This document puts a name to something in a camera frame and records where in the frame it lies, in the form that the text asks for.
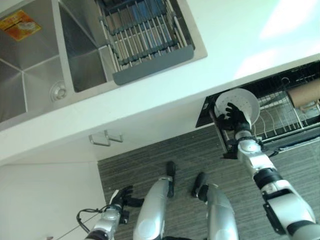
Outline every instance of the white cabinet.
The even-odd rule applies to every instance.
[[[12,164],[95,162],[176,137],[196,130],[203,101],[200,98],[178,107],[150,110],[120,119],[102,126],[99,131],[88,131],[78,139],[43,149]],[[90,134],[95,141],[106,142],[104,130],[114,138],[122,135],[123,142],[111,141],[111,146],[91,144]]]
[[[55,240],[78,226],[80,210],[106,205],[94,162],[5,165],[0,192],[2,240]]]

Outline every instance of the dishwasher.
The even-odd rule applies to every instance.
[[[263,151],[274,156],[320,141],[319,101],[311,104],[308,110],[301,110],[293,106],[288,95],[288,91],[318,81],[319,77],[320,61],[315,61],[238,87],[250,91],[258,99],[260,114],[251,131],[260,141]],[[212,113],[211,109],[221,93],[206,97],[196,127],[217,120],[217,116],[210,112]],[[233,131],[221,130],[218,127],[216,130],[223,150],[226,153],[232,152]]]

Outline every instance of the cabinet handle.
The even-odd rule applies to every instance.
[[[106,139],[106,143],[101,143],[101,142],[94,141],[94,138],[90,134],[89,135],[90,143],[92,143],[93,145],[98,145],[98,146],[103,146],[103,147],[110,147],[111,146],[111,142],[110,141],[114,141],[114,142],[118,142],[118,143],[123,143],[124,142],[124,139],[123,139],[122,135],[119,135],[119,139],[113,138],[113,137],[108,135],[108,131],[107,130],[104,131],[104,136],[105,136],[105,139]]]

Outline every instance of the drain strainer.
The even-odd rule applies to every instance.
[[[55,102],[67,96],[66,85],[63,81],[56,82],[50,90],[51,101]]]

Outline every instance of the cardboard tube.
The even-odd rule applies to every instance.
[[[287,93],[295,108],[316,102],[320,99],[320,78],[289,89]]]

